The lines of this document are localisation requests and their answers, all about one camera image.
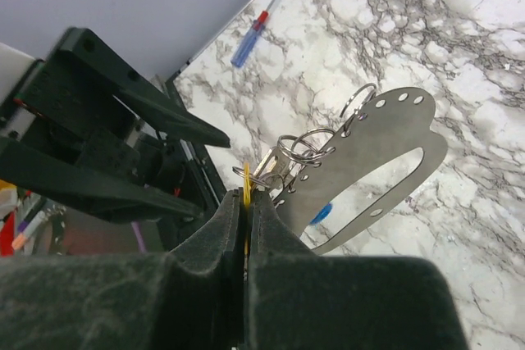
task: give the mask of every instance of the blue object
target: blue object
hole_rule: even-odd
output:
[[[325,217],[327,217],[328,215],[330,215],[330,212],[331,212],[331,209],[332,209],[332,205],[331,205],[331,202],[327,203],[323,209],[321,209],[319,211],[319,213],[317,214],[317,216],[315,216],[313,218],[313,220],[310,222],[310,225],[317,225],[319,223],[321,223],[323,221],[323,219]]]
[[[264,30],[264,24],[259,20],[255,20],[252,24],[252,27],[249,29],[248,33],[243,37],[243,41],[240,42],[237,52],[231,58],[231,64],[235,67],[242,67],[248,55],[252,52],[255,43],[257,42],[259,36]]]

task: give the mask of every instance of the white marble countertop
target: white marble countertop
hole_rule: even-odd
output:
[[[364,83],[425,89],[432,129],[449,144],[444,163],[336,252],[433,261],[472,349],[525,348],[525,2],[282,0],[236,70],[231,56],[268,2],[254,0],[176,80],[189,110],[231,137],[232,149],[210,148],[226,187],[241,185],[232,166],[255,166],[280,134],[338,127]],[[343,193],[305,239],[324,242],[389,179]]]

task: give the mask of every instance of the yellow tag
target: yellow tag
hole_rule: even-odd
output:
[[[14,184],[6,182],[5,180],[0,180],[0,190],[3,189],[16,189],[16,186]]]
[[[252,185],[249,180],[249,163],[244,164],[244,206],[248,209],[251,201]]]

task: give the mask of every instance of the blue screwdriver handle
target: blue screwdriver handle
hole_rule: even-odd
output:
[[[249,28],[249,31],[243,37],[243,41],[240,42],[240,46],[237,48],[235,55],[231,58],[231,64],[233,66],[243,66],[263,30],[264,25],[261,24],[260,21],[255,20],[252,24],[252,27]]]

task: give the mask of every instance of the metal ring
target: metal ring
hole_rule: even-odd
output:
[[[242,168],[240,168],[240,167],[231,167],[231,170],[233,172],[235,172],[238,176],[242,176],[244,178],[244,170]],[[258,186],[263,186],[266,189],[270,188],[270,186],[267,183],[262,182],[261,180],[255,178],[251,172],[249,173],[249,180],[251,180],[252,182],[254,182]]]
[[[295,185],[295,181],[296,181],[296,180],[297,180],[297,176],[295,176],[295,177],[291,180],[291,182],[288,184],[288,186],[286,186],[286,188],[288,189],[288,191],[289,191],[290,193],[294,193],[294,192],[295,192],[294,185]]]
[[[300,143],[300,144],[304,145],[306,148],[308,148],[311,152],[315,152],[314,155],[317,155],[319,153],[317,148],[315,148],[308,141],[299,140],[294,135],[283,134],[283,135],[279,136],[279,139],[277,140],[277,146],[281,150],[282,154],[285,155],[286,157],[288,157],[291,161],[296,161],[296,162],[298,162],[300,164],[308,164],[308,160],[307,161],[304,160],[304,158],[305,158],[304,157],[304,153],[294,152],[293,150],[291,150],[290,148],[285,146],[285,144],[283,143],[284,140],[293,141],[295,143],[295,145]]]
[[[316,129],[311,129],[306,133],[301,134],[299,137],[295,137],[294,135],[282,135],[277,140],[277,146],[281,149],[282,153],[290,160],[296,161],[304,166],[313,164],[323,159],[326,155],[330,154],[330,152],[322,151],[320,149],[315,148],[311,143],[304,140],[310,135],[319,133],[328,133],[334,135],[336,132],[328,127],[317,127]],[[283,140],[290,140],[294,142],[292,143],[291,147],[288,148],[284,145]],[[303,144],[308,150],[302,153],[295,152],[294,149],[298,144]]]
[[[264,180],[266,180],[266,178],[275,178],[276,176],[278,176],[279,179],[281,179],[282,189],[284,190],[286,188],[286,186],[285,186],[285,177],[282,176],[281,174],[272,174],[271,172],[267,172],[266,174],[261,175],[260,180],[261,180],[261,182],[263,182]]]
[[[343,124],[343,131],[347,132],[350,124],[352,123],[352,120],[354,120],[354,116],[357,115],[364,107],[365,104],[367,104],[370,100],[376,97],[377,94],[377,86],[374,83],[369,83],[363,85],[361,88],[359,88],[346,102],[345,106],[341,110],[341,113],[339,114],[339,118],[342,118],[345,114],[346,110],[348,109],[349,105],[355,100],[355,98],[364,90],[370,88],[370,93],[364,98],[364,100],[357,106],[357,108],[354,110],[354,114]]]

